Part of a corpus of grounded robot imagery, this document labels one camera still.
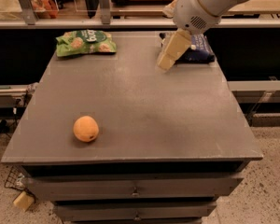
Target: green snack bag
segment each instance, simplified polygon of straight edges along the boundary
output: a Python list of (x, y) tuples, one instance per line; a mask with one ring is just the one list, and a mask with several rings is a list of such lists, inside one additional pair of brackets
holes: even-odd
[(112, 36), (103, 31), (81, 30), (67, 32), (57, 39), (57, 56), (71, 56), (96, 52), (115, 53)]

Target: orange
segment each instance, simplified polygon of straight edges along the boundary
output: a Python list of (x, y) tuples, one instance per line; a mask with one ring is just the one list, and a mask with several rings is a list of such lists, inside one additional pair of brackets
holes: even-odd
[(83, 116), (74, 123), (74, 135), (82, 142), (90, 142), (96, 139), (99, 134), (99, 126), (94, 118), (90, 116)]

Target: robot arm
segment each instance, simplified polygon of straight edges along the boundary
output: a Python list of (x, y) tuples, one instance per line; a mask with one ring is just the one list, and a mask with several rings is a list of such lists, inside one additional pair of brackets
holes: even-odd
[(191, 34), (201, 34), (218, 24), (231, 7), (248, 0), (177, 0), (174, 23)]

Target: yellow sponge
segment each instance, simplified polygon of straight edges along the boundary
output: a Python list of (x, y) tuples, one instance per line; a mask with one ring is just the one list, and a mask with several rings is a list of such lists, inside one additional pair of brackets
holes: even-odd
[(13, 201), (13, 204), (25, 212), (34, 202), (35, 202), (35, 198), (33, 196), (29, 195), (26, 191), (23, 191)]
[(190, 33), (186, 30), (177, 29), (172, 34), (166, 34), (157, 66), (163, 70), (169, 70), (190, 45)]

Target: concrete floor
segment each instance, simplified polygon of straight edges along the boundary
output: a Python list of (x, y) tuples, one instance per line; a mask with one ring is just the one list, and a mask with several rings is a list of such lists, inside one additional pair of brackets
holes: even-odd
[[(203, 224), (280, 224), (280, 127), (252, 130), (264, 159), (248, 165), (244, 181), (229, 197), (217, 201), (217, 208)], [(9, 139), (0, 135), (0, 160)], [(0, 163), (0, 224), (62, 223), (50, 203), (37, 201), (27, 212), (14, 207), (12, 202), (20, 193), (4, 188), (9, 170)]]

